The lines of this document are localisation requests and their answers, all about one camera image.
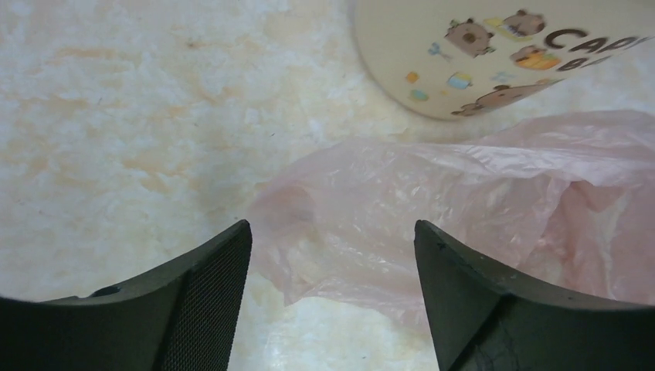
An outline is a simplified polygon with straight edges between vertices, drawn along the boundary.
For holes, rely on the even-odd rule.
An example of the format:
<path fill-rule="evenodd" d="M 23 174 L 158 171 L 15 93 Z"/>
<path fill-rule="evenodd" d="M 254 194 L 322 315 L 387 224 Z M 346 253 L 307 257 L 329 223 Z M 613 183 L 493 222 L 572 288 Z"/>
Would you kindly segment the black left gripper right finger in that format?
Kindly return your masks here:
<path fill-rule="evenodd" d="M 652 370 L 654 308 L 562 288 L 428 221 L 416 263 L 441 370 Z"/>

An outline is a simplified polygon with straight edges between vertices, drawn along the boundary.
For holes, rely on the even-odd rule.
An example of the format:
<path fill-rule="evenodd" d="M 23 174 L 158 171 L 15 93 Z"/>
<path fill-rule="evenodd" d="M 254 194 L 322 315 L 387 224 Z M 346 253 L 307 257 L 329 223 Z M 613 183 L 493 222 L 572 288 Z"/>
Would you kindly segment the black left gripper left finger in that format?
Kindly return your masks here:
<path fill-rule="evenodd" d="M 245 220 L 90 296 L 1 300 L 3 370 L 225 370 L 253 239 Z"/>

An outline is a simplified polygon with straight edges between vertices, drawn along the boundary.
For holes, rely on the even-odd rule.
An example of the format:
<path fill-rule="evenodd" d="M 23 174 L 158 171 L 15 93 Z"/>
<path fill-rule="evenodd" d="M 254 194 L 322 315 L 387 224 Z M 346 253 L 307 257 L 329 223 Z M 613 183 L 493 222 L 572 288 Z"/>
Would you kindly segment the pink plastic trash bag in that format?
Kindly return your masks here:
<path fill-rule="evenodd" d="M 247 219 L 253 265 L 287 304 L 328 298 L 425 330 L 419 220 L 548 283 L 653 304 L 654 117 L 538 117 L 459 144 L 351 139 L 286 168 Z"/>

